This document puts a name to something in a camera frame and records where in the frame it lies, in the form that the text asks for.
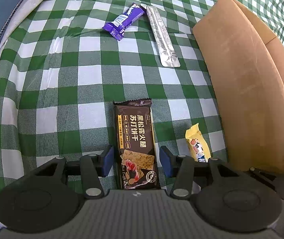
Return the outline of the brown cardboard box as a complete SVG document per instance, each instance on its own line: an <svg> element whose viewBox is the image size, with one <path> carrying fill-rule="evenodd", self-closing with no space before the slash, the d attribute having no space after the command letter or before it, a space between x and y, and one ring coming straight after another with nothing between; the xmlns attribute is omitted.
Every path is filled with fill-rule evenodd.
<svg viewBox="0 0 284 239"><path fill-rule="evenodd" d="M216 95L229 162L284 174L284 46L237 0L193 27Z"/></svg>

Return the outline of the green white checkered cloth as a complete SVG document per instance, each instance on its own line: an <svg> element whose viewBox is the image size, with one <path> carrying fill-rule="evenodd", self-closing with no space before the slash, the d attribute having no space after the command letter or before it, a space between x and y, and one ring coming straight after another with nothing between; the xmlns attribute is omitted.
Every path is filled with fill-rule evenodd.
<svg viewBox="0 0 284 239"><path fill-rule="evenodd" d="M194 25L217 0L57 1L63 10L58 89L57 95L45 97L40 108L57 107L58 147L56 153L39 154L25 174L54 157L78 160L114 145L113 102L137 98L152 100L157 147L187 153L185 131L198 123L213 156L227 159L213 86L192 34ZM238 1L263 20L284 45L284 0ZM124 31L121 41L102 28L133 3L158 9L180 67L162 66L146 11ZM19 178L0 181L0 190Z"/></svg>

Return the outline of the yellow Alpenliebe candy bar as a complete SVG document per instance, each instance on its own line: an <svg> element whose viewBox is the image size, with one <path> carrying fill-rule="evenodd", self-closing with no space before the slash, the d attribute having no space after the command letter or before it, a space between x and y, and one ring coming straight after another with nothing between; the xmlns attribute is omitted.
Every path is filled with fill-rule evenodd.
<svg viewBox="0 0 284 239"><path fill-rule="evenodd" d="M186 131L185 139L191 157L196 162L208 162L208 159L211 157L210 149L199 129L198 123Z"/></svg>

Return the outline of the dark brown cracker packet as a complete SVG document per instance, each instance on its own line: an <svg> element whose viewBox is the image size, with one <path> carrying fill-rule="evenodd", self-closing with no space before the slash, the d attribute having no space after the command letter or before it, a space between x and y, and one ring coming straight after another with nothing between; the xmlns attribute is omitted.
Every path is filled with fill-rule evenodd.
<svg viewBox="0 0 284 239"><path fill-rule="evenodd" d="M160 188L151 105L149 98L113 103L121 189Z"/></svg>

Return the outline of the purple Alpenliebe candy bar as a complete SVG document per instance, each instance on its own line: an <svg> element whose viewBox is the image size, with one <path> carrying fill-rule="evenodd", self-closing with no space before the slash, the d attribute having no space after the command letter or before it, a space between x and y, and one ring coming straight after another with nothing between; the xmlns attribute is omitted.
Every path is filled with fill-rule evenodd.
<svg viewBox="0 0 284 239"><path fill-rule="evenodd" d="M133 3L125 12L117 16L116 19L105 23L102 28L113 38L121 41L124 37L124 31L144 14L145 10L136 3Z"/></svg>

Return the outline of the silver snack bar wrapper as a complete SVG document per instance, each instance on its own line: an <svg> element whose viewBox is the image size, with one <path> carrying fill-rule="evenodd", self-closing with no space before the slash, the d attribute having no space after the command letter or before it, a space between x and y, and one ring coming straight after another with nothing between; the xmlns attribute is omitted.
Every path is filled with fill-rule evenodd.
<svg viewBox="0 0 284 239"><path fill-rule="evenodd" d="M158 9L146 4L141 4L141 6L146 11L149 19L162 66L169 68L180 67L178 56L174 50L173 44Z"/></svg>

